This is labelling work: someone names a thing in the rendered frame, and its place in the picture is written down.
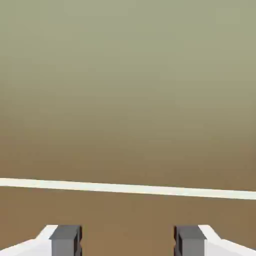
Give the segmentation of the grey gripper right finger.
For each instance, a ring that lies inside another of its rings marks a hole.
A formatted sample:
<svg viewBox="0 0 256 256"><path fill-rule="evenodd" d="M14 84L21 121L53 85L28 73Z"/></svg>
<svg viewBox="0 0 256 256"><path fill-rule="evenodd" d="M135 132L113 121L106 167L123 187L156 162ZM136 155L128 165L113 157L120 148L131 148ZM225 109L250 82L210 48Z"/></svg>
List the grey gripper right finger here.
<svg viewBox="0 0 256 256"><path fill-rule="evenodd" d="M256 249L222 239L207 224L175 225L173 256L256 256Z"/></svg>

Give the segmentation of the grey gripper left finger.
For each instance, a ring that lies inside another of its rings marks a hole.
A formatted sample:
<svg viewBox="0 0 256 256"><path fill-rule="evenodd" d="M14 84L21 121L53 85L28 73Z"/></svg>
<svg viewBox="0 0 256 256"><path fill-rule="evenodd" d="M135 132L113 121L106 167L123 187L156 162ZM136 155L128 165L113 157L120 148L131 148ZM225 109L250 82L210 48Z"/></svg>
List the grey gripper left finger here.
<svg viewBox="0 0 256 256"><path fill-rule="evenodd" d="M0 256L83 256L81 225L48 224L33 239L0 250Z"/></svg>

